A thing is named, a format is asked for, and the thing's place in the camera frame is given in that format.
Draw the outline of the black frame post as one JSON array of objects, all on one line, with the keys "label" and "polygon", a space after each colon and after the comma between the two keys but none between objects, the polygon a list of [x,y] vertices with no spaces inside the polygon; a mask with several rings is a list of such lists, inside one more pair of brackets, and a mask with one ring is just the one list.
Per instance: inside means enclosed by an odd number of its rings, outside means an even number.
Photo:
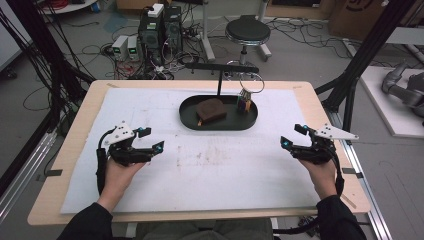
[{"label": "black frame post", "polygon": [[0,8],[0,23],[26,54],[34,66],[37,75],[49,90],[51,97],[58,101],[62,97],[61,91],[69,101],[83,99],[87,91],[81,86],[80,81],[90,85],[95,79],[80,71],[65,59],[64,54],[50,33],[43,17],[38,12],[32,0],[5,0],[7,5],[17,17],[24,30],[29,35],[36,49],[47,62],[48,73],[42,73],[37,65],[37,57],[25,37],[14,27]]},{"label": "black frame post", "polygon": [[322,106],[330,113],[337,113],[341,103],[345,102],[343,130],[351,129],[356,85],[360,77],[414,3],[415,0],[389,0],[342,74],[315,89],[317,95],[331,90],[329,96],[322,101]]}]

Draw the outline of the white metal stand leg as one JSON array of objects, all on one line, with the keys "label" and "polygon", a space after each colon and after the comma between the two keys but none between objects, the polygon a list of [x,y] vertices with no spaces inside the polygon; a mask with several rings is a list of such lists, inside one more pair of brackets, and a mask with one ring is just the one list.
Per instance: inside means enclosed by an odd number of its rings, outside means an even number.
[{"label": "white metal stand leg", "polygon": [[208,38],[208,3],[209,0],[202,0],[202,32],[200,37],[207,61],[214,62],[216,58]]}]

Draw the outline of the person's left hand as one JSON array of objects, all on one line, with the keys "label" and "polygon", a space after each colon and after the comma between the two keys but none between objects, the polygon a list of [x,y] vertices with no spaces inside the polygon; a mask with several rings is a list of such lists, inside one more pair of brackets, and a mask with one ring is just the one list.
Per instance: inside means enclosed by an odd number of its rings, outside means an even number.
[{"label": "person's left hand", "polygon": [[103,196],[122,196],[132,182],[136,173],[144,167],[144,163],[133,163],[123,166],[110,158],[106,167]]}]

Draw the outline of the black round stool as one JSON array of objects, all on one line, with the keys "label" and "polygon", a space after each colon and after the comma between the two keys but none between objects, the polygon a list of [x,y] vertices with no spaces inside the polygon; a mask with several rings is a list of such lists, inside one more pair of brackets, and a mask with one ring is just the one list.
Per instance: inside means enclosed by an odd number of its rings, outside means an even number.
[{"label": "black round stool", "polygon": [[271,35],[270,28],[254,15],[242,15],[230,21],[225,28],[225,36],[233,43],[242,46],[238,63],[246,64],[247,47],[265,44]]}]

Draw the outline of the cardboard box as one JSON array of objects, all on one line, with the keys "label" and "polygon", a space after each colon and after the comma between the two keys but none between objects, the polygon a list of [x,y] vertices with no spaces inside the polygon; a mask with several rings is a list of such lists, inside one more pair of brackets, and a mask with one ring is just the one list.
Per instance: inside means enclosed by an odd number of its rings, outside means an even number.
[{"label": "cardboard box", "polygon": [[336,0],[329,19],[329,30],[337,34],[368,33],[385,7],[383,0]]}]

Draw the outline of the white platform board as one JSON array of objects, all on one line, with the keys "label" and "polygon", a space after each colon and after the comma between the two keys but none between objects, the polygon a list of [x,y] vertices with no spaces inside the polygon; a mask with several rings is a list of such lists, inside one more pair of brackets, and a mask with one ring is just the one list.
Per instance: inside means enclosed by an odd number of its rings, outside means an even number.
[{"label": "white platform board", "polygon": [[390,71],[389,67],[369,66],[361,76],[362,85],[392,136],[424,139],[424,118],[381,90],[383,79]]}]

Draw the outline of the person's right hand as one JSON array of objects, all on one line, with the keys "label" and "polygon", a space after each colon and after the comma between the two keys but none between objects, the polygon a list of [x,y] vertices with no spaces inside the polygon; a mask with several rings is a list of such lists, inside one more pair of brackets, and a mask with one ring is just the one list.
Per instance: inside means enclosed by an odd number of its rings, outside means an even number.
[{"label": "person's right hand", "polygon": [[336,169],[333,162],[315,165],[309,161],[300,160],[300,163],[309,172],[315,191],[321,200],[337,194],[335,186]]}]

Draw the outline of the person's legs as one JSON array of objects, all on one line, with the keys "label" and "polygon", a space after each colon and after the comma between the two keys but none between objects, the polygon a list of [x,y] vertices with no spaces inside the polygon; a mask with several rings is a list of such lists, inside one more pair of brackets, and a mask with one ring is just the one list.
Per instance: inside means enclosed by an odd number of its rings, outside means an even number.
[{"label": "person's legs", "polygon": [[269,218],[140,223],[135,240],[274,240]]}]

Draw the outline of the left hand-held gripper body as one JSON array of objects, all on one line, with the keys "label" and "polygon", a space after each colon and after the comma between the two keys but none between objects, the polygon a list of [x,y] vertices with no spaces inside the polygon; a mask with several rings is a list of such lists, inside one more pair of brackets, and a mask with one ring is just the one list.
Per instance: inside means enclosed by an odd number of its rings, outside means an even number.
[{"label": "left hand-held gripper body", "polygon": [[108,147],[108,154],[123,166],[150,162],[154,156],[152,147],[136,149],[132,146],[135,138],[138,138],[133,130],[123,121],[114,129],[109,130],[103,140],[103,143]]}]

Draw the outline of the white power supply box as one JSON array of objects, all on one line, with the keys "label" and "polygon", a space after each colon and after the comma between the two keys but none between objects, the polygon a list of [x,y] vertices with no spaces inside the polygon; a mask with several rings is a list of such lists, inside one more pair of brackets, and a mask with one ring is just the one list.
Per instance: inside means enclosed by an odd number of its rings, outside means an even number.
[{"label": "white power supply box", "polygon": [[139,55],[139,46],[138,46],[138,39],[136,36],[129,36],[128,37],[128,54],[131,61],[138,61],[140,58]]},{"label": "white power supply box", "polygon": [[125,61],[128,57],[128,37],[126,35],[119,36],[112,44],[112,50],[117,61]]}]

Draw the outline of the black oval tray with hanger stand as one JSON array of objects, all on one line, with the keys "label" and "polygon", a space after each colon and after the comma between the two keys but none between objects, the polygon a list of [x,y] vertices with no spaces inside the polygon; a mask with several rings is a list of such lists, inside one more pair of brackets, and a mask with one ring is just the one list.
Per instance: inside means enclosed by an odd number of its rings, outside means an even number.
[{"label": "black oval tray with hanger stand", "polygon": [[[192,71],[195,69],[218,71],[219,78],[215,94],[193,95],[182,101],[179,107],[179,117],[184,126],[197,131],[240,131],[247,130],[255,124],[258,108],[251,99],[252,92],[243,87],[239,94],[223,95],[222,82],[225,72],[258,74],[257,67],[207,63],[186,63],[185,67]],[[217,98],[223,102],[227,115],[225,118],[198,126],[199,117],[196,113],[196,105],[211,98]]]}]

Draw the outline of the aluminium rail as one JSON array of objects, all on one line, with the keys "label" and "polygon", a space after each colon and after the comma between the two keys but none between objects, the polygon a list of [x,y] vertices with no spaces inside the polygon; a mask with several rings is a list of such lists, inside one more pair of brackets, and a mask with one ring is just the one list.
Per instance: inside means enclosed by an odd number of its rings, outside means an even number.
[{"label": "aluminium rail", "polygon": [[0,225],[16,204],[20,195],[28,186],[31,178],[49,153],[57,138],[57,133],[45,133],[35,145],[30,148],[28,154],[23,157],[23,166],[13,178],[5,193],[0,197]]},{"label": "aluminium rail", "polygon": [[368,184],[352,140],[336,140],[345,187],[342,199],[352,212],[364,214],[376,240],[393,240],[378,203]]}]

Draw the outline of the white table mat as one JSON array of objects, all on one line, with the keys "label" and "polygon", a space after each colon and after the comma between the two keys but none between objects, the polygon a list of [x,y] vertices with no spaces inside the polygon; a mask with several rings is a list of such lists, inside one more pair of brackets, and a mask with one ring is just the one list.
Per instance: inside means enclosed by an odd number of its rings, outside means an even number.
[{"label": "white table mat", "polygon": [[309,208],[318,197],[307,170],[280,146],[310,140],[294,130],[304,118],[291,90],[266,89],[254,96],[255,124],[241,131],[185,127],[180,104],[194,89],[112,88],[107,91],[74,168],[61,211],[77,213],[98,197],[96,149],[107,130],[121,122],[149,127],[135,147],[164,144],[134,177],[119,212],[178,212]]}]

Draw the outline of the black computer tower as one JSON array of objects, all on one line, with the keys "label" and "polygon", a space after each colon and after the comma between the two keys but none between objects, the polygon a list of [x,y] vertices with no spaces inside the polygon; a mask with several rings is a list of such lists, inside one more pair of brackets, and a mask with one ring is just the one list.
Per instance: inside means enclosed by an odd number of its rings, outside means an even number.
[{"label": "black computer tower", "polygon": [[180,6],[168,6],[164,12],[165,39],[169,53],[178,53],[182,47],[182,11]]},{"label": "black computer tower", "polygon": [[147,12],[141,15],[138,34],[146,62],[162,65],[162,46],[164,43],[164,25],[162,17],[149,17]]}]

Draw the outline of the brown wallet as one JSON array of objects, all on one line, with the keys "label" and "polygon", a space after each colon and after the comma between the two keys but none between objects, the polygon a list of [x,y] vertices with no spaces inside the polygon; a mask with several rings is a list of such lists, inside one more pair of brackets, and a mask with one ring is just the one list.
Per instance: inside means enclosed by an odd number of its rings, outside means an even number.
[{"label": "brown wallet", "polygon": [[220,99],[211,98],[196,105],[196,113],[199,117],[198,126],[225,118],[227,110]]}]

